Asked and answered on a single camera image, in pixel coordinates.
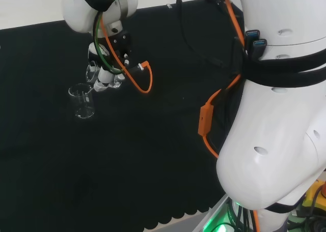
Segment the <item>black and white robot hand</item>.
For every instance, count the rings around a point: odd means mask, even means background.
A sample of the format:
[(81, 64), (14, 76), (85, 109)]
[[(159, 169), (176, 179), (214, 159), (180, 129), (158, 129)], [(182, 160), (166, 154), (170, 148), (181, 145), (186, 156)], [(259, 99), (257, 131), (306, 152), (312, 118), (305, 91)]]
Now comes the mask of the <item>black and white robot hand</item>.
[(114, 75), (104, 70), (104, 65), (96, 52), (92, 42), (88, 48), (88, 67), (86, 70), (86, 82), (91, 84), (96, 92), (105, 91), (107, 88), (119, 88), (125, 77), (123, 74)]

